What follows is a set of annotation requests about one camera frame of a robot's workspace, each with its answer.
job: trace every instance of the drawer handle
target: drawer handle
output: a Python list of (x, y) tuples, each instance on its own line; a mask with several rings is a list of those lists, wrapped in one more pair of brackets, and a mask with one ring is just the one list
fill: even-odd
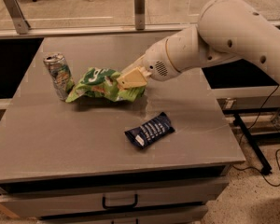
[[(111, 224), (115, 224), (114, 220), (111, 221)], [(136, 220), (136, 224), (139, 224), (138, 219)]]
[(103, 205), (103, 208), (106, 209), (106, 210), (109, 210), (109, 209), (124, 209), (124, 208), (134, 208), (136, 207), (138, 204), (138, 195), (137, 194), (134, 194), (134, 202), (132, 204), (128, 204), (128, 205), (106, 205), (105, 204), (105, 197), (103, 197), (102, 199), (102, 205)]

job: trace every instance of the can lid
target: can lid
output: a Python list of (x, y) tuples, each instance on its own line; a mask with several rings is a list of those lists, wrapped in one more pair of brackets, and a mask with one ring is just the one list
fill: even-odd
[(51, 53), (44, 58), (45, 63), (56, 63), (63, 58), (61, 53)]

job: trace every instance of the cable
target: cable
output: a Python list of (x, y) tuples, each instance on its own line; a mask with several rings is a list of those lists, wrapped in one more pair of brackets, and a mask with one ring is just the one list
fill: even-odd
[[(280, 87), (280, 85), (277, 85), (277, 87), (276, 87), (276, 88), (269, 94), (269, 96), (265, 99), (265, 101), (263, 102), (263, 104), (262, 104), (261, 107), (260, 107), (260, 112), (259, 112), (258, 116), (256, 117), (256, 119), (255, 119), (255, 121), (253, 122), (253, 124), (252, 124), (249, 128), (247, 128), (248, 130), (250, 130), (250, 129), (256, 124), (256, 122), (258, 121), (259, 116), (260, 116), (260, 114), (261, 114), (261, 109), (262, 109), (262, 108), (264, 107), (264, 105), (268, 102), (268, 100), (271, 98), (271, 96), (278, 90), (279, 87)], [(244, 134), (242, 134), (242, 136), (241, 136), (241, 138), (240, 138), (239, 145), (241, 145), (241, 143), (242, 143), (243, 136), (244, 136)]]
[[(277, 161), (277, 164), (278, 164), (278, 169), (279, 169), (279, 171), (280, 171), (280, 163), (279, 163), (279, 159), (278, 159), (278, 152), (279, 152), (279, 151), (280, 151), (280, 149), (276, 150), (276, 152), (275, 152), (275, 157), (276, 157), (276, 161)], [(269, 185), (271, 185), (272, 187), (275, 187), (275, 188), (280, 187), (280, 182), (279, 182), (278, 184), (271, 183), (271, 182), (265, 177), (265, 175), (263, 175), (263, 174), (261, 173), (261, 170), (259, 170), (259, 169), (256, 168), (256, 167), (250, 166), (250, 167), (246, 167), (246, 168), (244, 168), (244, 169), (235, 167), (234, 165), (233, 165), (232, 167), (233, 167), (234, 169), (238, 170), (238, 171), (245, 171), (245, 170), (248, 170), (248, 169), (256, 170), (256, 171), (258, 171), (258, 172), (262, 175), (263, 179), (264, 179)]]
[[(280, 86), (278, 85), (278, 86), (269, 94), (269, 96), (265, 99), (265, 101), (263, 102), (263, 104), (262, 104), (261, 107), (260, 107), (260, 112), (259, 112), (258, 116), (257, 116), (256, 119), (254, 120), (253, 124), (252, 124), (249, 128), (247, 128), (248, 130), (250, 130), (250, 129), (256, 124), (256, 122), (258, 121), (259, 116), (260, 116), (260, 114), (261, 114), (261, 109), (262, 109), (262, 108), (264, 107), (264, 105), (268, 102), (268, 100), (271, 98), (271, 96), (278, 90), (279, 87), (280, 87)], [(241, 138), (240, 138), (239, 145), (241, 145), (243, 137), (244, 137), (244, 134), (242, 134), (242, 136), (241, 136)], [(278, 152), (279, 152), (279, 151), (280, 151), (280, 149), (276, 150), (276, 152), (275, 152), (275, 157), (276, 157), (276, 161), (277, 161), (277, 164), (278, 164), (278, 169), (279, 169), (279, 171), (280, 171), (280, 164), (279, 164), (279, 160), (278, 160)], [(280, 183), (279, 183), (279, 184), (273, 184), (273, 183), (269, 182), (268, 179), (266, 179), (266, 177), (262, 174), (261, 170), (259, 170), (259, 169), (256, 168), (256, 167), (249, 166), (249, 167), (246, 167), (246, 168), (244, 168), (244, 169), (235, 167), (234, 165), (233, 165), (232, 167), (233, 167), (234, 169), (238, 170), (238, 171), (245, 171), (245, 170), (248, 170), (248, 169), (256, 170), (256, 171), (258, 171), (258, 172), (262, 175), (263, 179), (264, 179), (269, 185), (271, 185), (271, 186), (273, 186), (273, 187), (280, 187)]]

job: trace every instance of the green chip bag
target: green chip bag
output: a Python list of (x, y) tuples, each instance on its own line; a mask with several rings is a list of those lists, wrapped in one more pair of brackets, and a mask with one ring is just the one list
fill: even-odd
[(78, 97), (89, 96), (106, 98), (110, 101), (131, 101), (141, 97), (145, 87), (123, 89), (119, 86), (117, 78), (120, 72), (112, 69), (89, 68), (84, 77), (69, 93), (66, 102), (75, 101)]

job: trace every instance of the dark blue snack bar wrapper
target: dark blue snack bar wrapper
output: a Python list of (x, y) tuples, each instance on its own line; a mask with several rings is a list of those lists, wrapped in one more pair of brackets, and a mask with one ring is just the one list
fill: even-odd
[(124, 133), (133, 145), (145, 148), (164, 137), (166, 134), (173, 133), (174, 131), (175, 129), (171, 126), (171, 121), (167, 115), (161, 112), (150, 121)]

